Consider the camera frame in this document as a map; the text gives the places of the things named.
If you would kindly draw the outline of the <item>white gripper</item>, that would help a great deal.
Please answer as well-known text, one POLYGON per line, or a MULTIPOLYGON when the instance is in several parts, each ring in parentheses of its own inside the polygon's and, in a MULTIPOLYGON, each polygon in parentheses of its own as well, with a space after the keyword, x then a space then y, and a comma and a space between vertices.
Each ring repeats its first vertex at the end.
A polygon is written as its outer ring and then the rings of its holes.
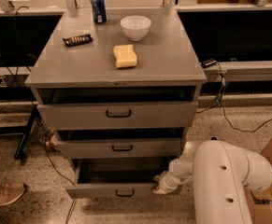
POLYGON ((158 182, 158 186, 153 190, 153 193, 167 194, 175 191, 179 186, 191 182, 192 177, 190 175, 176 177, 169 171, 164 171, 160 175, 155 176, 153 180, 158 182))

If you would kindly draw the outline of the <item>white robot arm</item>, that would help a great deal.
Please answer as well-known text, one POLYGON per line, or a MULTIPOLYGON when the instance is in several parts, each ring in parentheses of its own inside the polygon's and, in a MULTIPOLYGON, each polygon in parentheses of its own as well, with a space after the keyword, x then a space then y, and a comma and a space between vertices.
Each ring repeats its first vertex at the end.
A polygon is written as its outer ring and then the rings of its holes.
POLYGON ((193 183, 196 224, 252 224, 244 189, 268 189, 272 165, 256 152, 209 140, 197 147, 191 161, 172 160, 154 180, 156 194, 193 183))

